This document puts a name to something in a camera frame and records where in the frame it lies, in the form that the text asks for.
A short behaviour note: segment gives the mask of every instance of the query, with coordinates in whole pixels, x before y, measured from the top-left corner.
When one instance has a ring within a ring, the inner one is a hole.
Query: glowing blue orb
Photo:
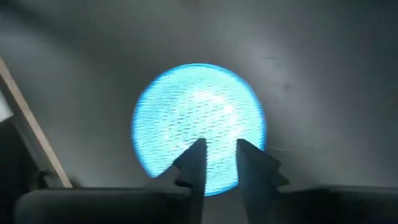
[[[238,138],[259,149],[266,140],[264,113],[250,86],[232,71],[197,63],[159,75],[140,96],[131,128],[137,157],[151,177],[206,138],[206,196],[237,185]]]

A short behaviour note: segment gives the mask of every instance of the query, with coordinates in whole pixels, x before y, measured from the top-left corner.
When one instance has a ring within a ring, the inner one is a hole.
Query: dark foreground object
[[[397,223],[398,190],[325,187],[282,194],[280,162],[238,139],[239,189],[252,223]],[[40,190],[23,196],[16,223],[201,223],[206,141],[198,139],[144,189]]]

